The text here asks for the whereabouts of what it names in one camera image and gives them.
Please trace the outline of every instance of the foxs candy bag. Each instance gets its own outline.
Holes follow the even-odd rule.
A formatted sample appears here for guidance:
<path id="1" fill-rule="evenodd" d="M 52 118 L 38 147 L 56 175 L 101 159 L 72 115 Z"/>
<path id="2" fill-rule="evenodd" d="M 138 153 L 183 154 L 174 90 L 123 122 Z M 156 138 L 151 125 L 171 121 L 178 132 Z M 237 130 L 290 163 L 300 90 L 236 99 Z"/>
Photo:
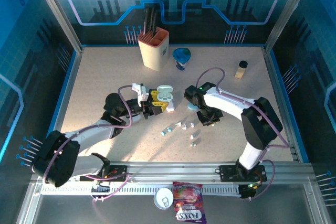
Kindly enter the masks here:
<path id="1" fill-rule="evenodd" d="M 206 224 L 201 189 L 199 184 L 173 182 L 177 220 Z"/>

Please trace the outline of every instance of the gray floor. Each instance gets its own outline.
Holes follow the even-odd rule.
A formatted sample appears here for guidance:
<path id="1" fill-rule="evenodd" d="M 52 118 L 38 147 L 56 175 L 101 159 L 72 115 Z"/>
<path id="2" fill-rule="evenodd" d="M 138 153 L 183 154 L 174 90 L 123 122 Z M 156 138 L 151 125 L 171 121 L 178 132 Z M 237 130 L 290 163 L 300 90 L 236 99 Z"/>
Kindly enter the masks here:
<path id="1" fill-rule="evenodd" d="M 176 47 L 170 47 L 170 54 Z M 176 128 L 165 137 L 161 131 L 174 123 L 184 120 L 198 122 L 195 112 L 187 109 L 183 98 L 184 90 L 195 85 L 198 76 L 214 66 L 226 71 L 225 80 L 220 87 L 228 92 L 246 98 L 267 98 L 278 113 L 273 89 L 270 83 L 261 49 L 243 47 L 190 47 L 192 57 L 186 70 L 179 71 L 171 56 L 166 66 L 156 72 L 142 63 L 137 47 L 123 48 L 85 48 L 78 70 L 74 89 L 65 115 L 62 132 L 78 130 L 94 123 L 103 113 L 106 96 L 116 92 L 118 87 L 131 83 L 144 83 L 155 89 L 162 84 L 174 87 L 176 110 L 141 120 L 124 130 L 111 140 L 102 141 L 82 155 L 98 152 L 113 161 L 199 161 L 225 162 L 239 158 L 246 145 L 242 123 L 235 117 L 225 114 L 214 127 L 202 126 L 183 131 Z M 241 60 L 248 61 L 244 77 L 234 78 Z M 205 75 L 201 84 L 216 83 L 219 71 Z M 135 98 L 131 90 L 122 92 L 126 99 Z M 196 147 L 190 147 L 190 135 L 196 134 Z M 265 158 L 274 161 L 291 161 L 290 150 L 273 148 Z"/>
<path id="2" fill-rule="evenodd" d="M 309 224 L 305 192 L 301 187 L 271 186 L 255 201 L 204 196 L 208 224 Z M 159 210 L 152 196 L 114 196 L 92 202 L 90 196 L 43 196 L 35 224 L 178 224 L 173 207 Z"/>

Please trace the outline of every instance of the white object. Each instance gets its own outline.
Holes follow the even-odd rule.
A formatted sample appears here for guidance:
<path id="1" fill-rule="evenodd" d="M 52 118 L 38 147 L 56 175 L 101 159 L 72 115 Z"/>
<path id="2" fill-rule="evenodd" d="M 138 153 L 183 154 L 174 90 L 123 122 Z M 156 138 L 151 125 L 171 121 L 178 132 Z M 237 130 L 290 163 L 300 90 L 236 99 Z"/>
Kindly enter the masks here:
<path id="1" fill-rule="evenodd" d="M 132 90 L 138 93 L 138 105 L 141 107 L 141 102 L 147 101 L 149 96 L 148 92 L 146 92 L 146 87 L 132 83 Z"/>
<path id="2" fill-rule="evenodd" d="M 169 104 L 168 104 L 166 110 L 167 110 L 168 112 L 172 112 L 172 111 L 175 110 L 173 101 L 170 101 L 170 102 L 169 102 Z"/>
<path id="3" fill-rule="evenodd" d="M 168 209 L 174 200 L 172 191 L 168 188 L 161 188 L 154 195 L 154 204 L 162 210 Z"/>
<path id="4" fill-rule="evenodd" d="M 155 71 L 160 71 L 169 59 L 169 33 L 165 30 L 160 30 L 154 36 L 153 40 L 156 40 L 158 45 L 150 45 L 142 42 L 140 39 L 139 47 L 143 64 Z"/>
<path id="5" fill-rule="evenodd" d="M 262 150 L 258 150 L 247 143 L 244 152 L 239 158 L 239 162 L 246 169 L 251 170 L 253 167 L 255 167 L 256 164 L 258 164 L 262 152 Z"/>
<path id="6" fill-rule="evenodd" d="M 157 95 L 157 99 L 160 102 L 171 102 L 173 100 L 173 95 L 171 92 L 173 92 L 173 87 L 170 85 L 160 85 L 156 89 L 159 93 Z"/>
<path id="7" fill-rule="evenodd" d="M 225 94 L 230 94 L 234 97 L 241 98 L 245 101 L 248 101 L 250 103 L 254 104 L 254 99 L 248 99 L 244 97 L 239 97 L 235 94 L 231 94 L 229 92 L 226 92 L 222 89 L 219 89 L 222 93 Z M 228 114 L 233 115 L 234 117 L 238 118 L 239 120 L 242 120 L 241 113 L 243 112 L 243 109 L 249 108 L 249 105 L 247 104 L 242 104 L 241 102 L 237 102 L 235 100 L 232 100 L 230 98 L 224 97 L 217 93 L 216 87 L 210 88 L 207 92 L 206 95 L 203 96 L 205 104 L 214 107 L 217 109 L 220 109 Z"/>

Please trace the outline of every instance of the white lid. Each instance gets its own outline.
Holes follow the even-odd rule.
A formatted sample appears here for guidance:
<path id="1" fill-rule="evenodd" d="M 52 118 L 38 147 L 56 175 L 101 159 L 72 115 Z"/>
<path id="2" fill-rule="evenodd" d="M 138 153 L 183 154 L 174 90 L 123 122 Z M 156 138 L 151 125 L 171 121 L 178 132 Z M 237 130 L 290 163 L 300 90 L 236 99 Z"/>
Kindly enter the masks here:
<path id="1" fill-rule="evenodd" d="M 154 195 L 155 205 L 162 210 L 168 209 L 172 205 L 173 201 L 173 193 L 168 188 L 161 188 Z"/>
<path id="2" fill-rule="evenodd" d="M 159 93 L 171 93 L 174 89 L 170 85 L 160 85 L 158 86 L 157 90 Z"/>

